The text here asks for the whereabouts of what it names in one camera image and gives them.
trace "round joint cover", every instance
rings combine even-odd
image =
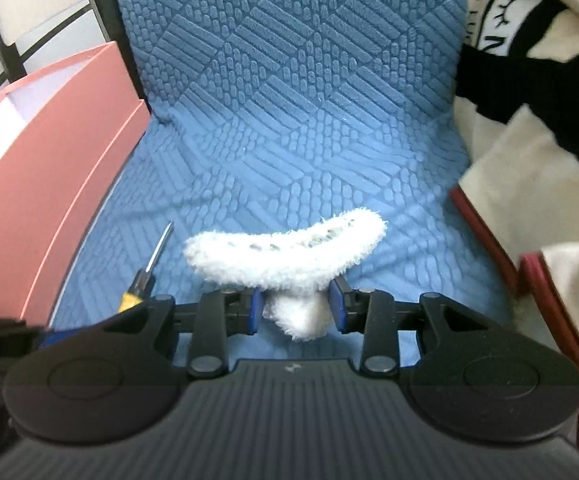
[[[441,430],[490,444],[557,433],[579,409],[579,372],[562,355],[503,330],[442,338],[410,376],[415,405]]]
[[[3,396],[19,430],[84,445],[144,430],[172,408],[179,390],[153,339],[94,327],[19,361]]]

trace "open pink box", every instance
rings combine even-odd
[[[115,43],[0,91],[0,317],[46,324],[150,113]]]

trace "embossed pattern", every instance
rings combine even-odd
[[[389,227],[353,286],[406,301],[437,290],[507,321],[495,268],[447,198],[468,166],[451,118],[465,1],[119,0],[154,117],[54,325],[113,314],[170,218],[156,291],[186,302],[213,288],[183,260],[190,235],[299,229],[358,206]],[[360,338],[298,344],[264,323],[230,345],[356,356]]]

